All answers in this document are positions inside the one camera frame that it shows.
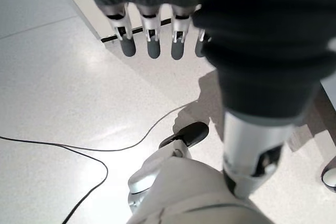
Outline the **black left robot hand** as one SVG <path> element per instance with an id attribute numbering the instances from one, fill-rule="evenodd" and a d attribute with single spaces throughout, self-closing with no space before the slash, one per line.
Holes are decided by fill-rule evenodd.
<path id="1" fill-rule="evenodd" d="M 217 69 L 225 108 L 224 171 L 247 198 L 277 168 L 280 148 L 335 71 L 335 0 L 94 0 L 116 5 L 199 5 L 202 54 Z"/>

